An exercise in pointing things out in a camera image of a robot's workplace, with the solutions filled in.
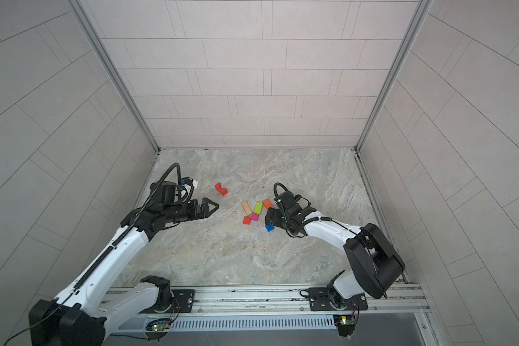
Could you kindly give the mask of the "natural wood block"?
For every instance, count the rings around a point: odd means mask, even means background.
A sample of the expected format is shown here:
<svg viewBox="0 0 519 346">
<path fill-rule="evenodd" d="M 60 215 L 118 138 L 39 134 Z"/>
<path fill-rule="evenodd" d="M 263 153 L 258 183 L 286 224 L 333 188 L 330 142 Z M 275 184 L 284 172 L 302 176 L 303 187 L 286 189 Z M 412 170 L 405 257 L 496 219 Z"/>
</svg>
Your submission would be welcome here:
<svg viewBox="0 0 519 346">
<path fill-rule="evenodd" d="M 246 216 L 251 217 L 252 214 L 253 214 L 253 211 L 252 211 L 252 209 L 249 207 L 248 202 L 246 202 L 246 201 L 242 201 L 241 205 L 242 205 L 242 207 L 243 207 L 243 209 L 244 209 L 244 211 L 245 211 Z"/>
</svg>

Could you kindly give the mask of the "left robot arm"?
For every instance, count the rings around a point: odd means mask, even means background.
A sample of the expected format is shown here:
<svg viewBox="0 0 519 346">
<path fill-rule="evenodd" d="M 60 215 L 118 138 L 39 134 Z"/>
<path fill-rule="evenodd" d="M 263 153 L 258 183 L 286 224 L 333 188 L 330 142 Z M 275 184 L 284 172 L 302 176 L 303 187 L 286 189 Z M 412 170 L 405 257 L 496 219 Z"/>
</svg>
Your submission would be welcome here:
<svg viewBox="0 0 519 346">
<path fill-rule="evenodd" d="M 178 206 L 158 204 L 131 211 L 112 242 L 56 298 L 40 300 L 28 315 L 33 345 L 101 345 L 122 324 L 138 313 L 178 313 L 180 304 L 166 278 L 148 275 L 121 297 L 102 306 L 102 300 L 128 263 L 161 231 L 167 222 L 179 224 L 209 218 L 219 209 L 207 198 Z"/>
</svg>

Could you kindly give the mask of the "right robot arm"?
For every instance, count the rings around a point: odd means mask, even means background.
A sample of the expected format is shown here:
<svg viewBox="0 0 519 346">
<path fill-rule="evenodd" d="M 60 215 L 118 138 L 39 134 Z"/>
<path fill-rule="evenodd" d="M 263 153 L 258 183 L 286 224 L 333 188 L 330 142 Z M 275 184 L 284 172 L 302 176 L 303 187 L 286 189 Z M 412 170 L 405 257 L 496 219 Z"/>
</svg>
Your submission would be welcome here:
<svg viewBox="0 0 519 346">
<path fill-rule="evenodd" d="M 274 192 L 275 208 L 265 216 L 265 225 L 286 231 L 291 238 L 312 236 L 343 251 L 350 270 L 340 272 L 321 294 L 311 290 L 313 302 L 328 304 L 335 310 L 361 311 L 366 296 L 386 298 L 386 292 L 405 271 L 405 263 L 384 233 L 373 223 L 352 226 L 325 216 L 307 205 L 301 207 L 300 195 L 284 189 Z"/>
</svg>

